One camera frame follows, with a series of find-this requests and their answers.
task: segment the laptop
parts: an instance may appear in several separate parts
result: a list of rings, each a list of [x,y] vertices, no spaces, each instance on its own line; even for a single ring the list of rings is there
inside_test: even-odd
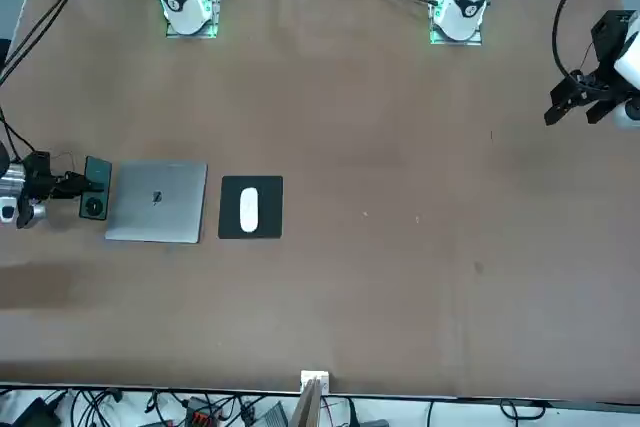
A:
[[[105,238],[196,244],[206,179],[204,162],[124,162],[109,200]]]

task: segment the table surface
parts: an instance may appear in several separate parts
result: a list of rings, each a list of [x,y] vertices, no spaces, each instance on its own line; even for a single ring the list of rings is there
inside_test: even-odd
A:
[[[154,0],[72,0],[8,118],[115,183],[123,160],[208,162],[201,242],[107,242],[73,202],[5,229],[0,376],[639,400],[640,137],[544,126],[557,2],[492,0],[470,48],[429,45],[406,0],[223,0],[214,41],[165,39]],[[618,4],[570,0],[568,66]],[[282,239],[217,238],[233,174],[284,177]]]

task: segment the computer mouse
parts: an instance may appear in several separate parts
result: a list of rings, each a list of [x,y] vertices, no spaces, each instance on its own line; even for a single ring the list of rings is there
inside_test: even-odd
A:
[[[240,227],[250,234],[258,228],[258,191],[247,187],[240,193]]]

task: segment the black mouse pad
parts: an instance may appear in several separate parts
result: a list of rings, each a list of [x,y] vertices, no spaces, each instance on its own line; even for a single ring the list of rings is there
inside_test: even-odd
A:
[[[222,178],[218,237],[221,239],[279,239],[282,237],[282,177],[233,176]],[[251,233],[240,226],[240,194],[258,191],[258,228]]]

